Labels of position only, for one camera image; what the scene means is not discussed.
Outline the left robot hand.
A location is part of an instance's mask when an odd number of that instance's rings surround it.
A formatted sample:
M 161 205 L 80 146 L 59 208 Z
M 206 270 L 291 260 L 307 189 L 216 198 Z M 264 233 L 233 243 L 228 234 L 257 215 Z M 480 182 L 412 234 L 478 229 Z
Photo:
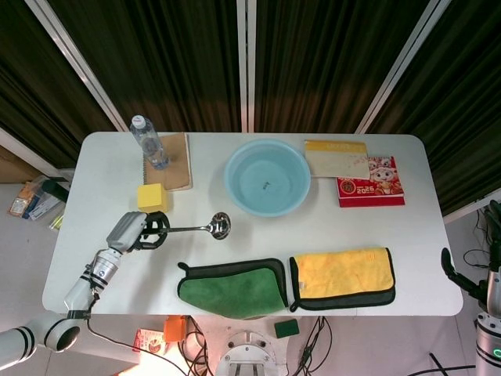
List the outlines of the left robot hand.
M 168 217 L 161 211 L 130 211 L 120 218 L 106 243 L 122 255 L 133 250 L 154 250 L 165 242 L 169 228 Z

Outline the light blue plastic basin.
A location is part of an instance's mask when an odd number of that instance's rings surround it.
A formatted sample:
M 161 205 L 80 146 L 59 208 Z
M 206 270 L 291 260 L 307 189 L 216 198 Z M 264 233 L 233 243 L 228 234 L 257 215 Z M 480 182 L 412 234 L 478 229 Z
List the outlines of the light blue plastic basin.
M 299 208 L 311 186 L 308 163 L 278 139 L 256 139 L 227 160 L 224 183 L 232 202 L 245 212 L 274 218 Z

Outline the red printed packet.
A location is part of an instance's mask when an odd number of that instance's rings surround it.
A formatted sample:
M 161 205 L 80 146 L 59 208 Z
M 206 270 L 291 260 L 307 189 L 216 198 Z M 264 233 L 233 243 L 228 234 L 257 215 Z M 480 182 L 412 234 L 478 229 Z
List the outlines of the red printed packet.
M 145 328 L 139 328 L 136 331 L 133 346 L 160 356 L 163 356 L 167 350 L 164 333 Z

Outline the clutter of packages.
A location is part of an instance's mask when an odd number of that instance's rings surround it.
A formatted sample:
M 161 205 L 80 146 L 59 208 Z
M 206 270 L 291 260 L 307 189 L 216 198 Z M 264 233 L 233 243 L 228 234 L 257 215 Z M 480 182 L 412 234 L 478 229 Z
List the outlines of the clutter of packages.
M 7 213 L 13 217 L 37 221 L 50 211 L 66 204 L 69 189 L 55 179 L 41 175 L 24 184 Z

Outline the brown spiral notebook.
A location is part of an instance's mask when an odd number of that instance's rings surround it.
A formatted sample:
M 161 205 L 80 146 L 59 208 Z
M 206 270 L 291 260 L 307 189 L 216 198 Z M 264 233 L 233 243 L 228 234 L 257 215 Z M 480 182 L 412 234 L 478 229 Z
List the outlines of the brown spiral notebook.
M 161 136 L 160 141 L 168 157 L 168 166 L 158 170 L 143 158 L 143 183 L 161 183 L 166 191 L 190 190 L 193 177 L 188 134 L 180 132 Z

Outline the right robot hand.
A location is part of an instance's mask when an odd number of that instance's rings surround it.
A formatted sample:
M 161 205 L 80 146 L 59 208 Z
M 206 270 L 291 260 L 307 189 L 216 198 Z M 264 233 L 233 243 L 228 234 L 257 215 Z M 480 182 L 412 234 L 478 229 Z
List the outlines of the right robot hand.
M 487 313 L 501 316 L 501 204 L 491 200 L 484 215 L 491 230 L 488 278 L 476 284 L 457 273 L 452 265 L 448 248 L 442 249 L 441 265 L 445 275 L 470 297 L 477 299 Z

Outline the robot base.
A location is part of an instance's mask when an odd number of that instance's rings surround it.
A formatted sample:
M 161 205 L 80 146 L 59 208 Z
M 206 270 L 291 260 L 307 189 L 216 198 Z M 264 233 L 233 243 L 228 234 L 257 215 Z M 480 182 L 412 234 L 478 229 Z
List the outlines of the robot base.
M 237 331 L 213 346 L 214 376 L 288 376 L 289 338 Z

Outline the green microfiber cloth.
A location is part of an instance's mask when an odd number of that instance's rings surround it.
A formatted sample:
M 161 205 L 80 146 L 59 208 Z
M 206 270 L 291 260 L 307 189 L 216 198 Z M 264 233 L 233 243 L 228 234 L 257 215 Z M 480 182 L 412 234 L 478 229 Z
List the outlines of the green microfiber cloth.
M 234 320 L 267 316 L 286 309 L 287 282 L 277 258 L 178 268 L 185 276 L 177 295 L 185 303 Z

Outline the clear plastic water bottle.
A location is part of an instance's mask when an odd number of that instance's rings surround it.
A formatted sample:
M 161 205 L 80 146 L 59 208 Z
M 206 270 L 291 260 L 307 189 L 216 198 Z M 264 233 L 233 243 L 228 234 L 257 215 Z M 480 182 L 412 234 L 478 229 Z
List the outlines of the clear plastic water bottle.
M 156 170 L 165 169 L 169 164 L 169 159 L 153 122 L 143 115 L 136 114 L 131 119 L 129 129 L 141 147 L 143 156 L 152 167 Z

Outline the orange plastic box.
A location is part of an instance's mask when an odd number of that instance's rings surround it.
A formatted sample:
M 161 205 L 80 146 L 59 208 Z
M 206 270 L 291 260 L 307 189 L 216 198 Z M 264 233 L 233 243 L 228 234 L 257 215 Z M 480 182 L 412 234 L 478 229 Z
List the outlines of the orange plastic box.
M 166 343 L 180 342 L 186 337 L 186 317 L 169 315 L 164 321 L 164 341 Z

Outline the metal ladle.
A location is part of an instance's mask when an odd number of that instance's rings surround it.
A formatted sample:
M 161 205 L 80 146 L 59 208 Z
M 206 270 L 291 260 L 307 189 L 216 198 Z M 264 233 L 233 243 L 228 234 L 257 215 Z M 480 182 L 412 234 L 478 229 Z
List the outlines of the metal ladle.
M 231 220 L 226 213 L 220 211 L 214 214 L 211 221 L 205 226 L 160 229 L 160 233 L 181 233 L 190 231 L 208 232 L 215 240 L 224 240 L 231 231 Z

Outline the yellow microfiber cloth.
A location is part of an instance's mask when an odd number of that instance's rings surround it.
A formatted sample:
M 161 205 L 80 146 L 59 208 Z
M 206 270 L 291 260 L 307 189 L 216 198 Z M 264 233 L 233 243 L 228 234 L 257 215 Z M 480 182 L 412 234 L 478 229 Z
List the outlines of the yellow microfiber cloth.
M 289 264 L 292 312 L 385 306 L 396 297 L 388 248 L 295 255 Z

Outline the yellow and white envelope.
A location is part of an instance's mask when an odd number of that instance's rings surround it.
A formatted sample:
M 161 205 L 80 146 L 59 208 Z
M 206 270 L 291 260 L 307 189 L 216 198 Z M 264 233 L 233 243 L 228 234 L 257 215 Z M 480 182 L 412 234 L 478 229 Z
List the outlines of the yellow and white envelope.
M 365 143 L 307 139 L 305 159 L 315 178 L 369 178 Z

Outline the yellow foam cube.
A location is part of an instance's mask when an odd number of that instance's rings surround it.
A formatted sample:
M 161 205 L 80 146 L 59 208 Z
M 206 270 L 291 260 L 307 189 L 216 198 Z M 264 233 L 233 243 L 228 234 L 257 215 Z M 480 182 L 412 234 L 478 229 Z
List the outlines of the yellow foam cube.
M 168 192 L 161 183 L 141 185 L 137 189 L 137 206 L 141 212 L 168 212 L 171 208 Z

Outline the green sponge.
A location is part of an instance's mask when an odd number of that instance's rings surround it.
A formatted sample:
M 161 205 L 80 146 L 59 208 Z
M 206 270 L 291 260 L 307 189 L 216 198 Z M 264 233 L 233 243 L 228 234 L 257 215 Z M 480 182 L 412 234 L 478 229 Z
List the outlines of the green sponge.
M 284 320 L 274 323 L 277 339 L 287 338 L 300 334 L 299 325 L 296 319 Z

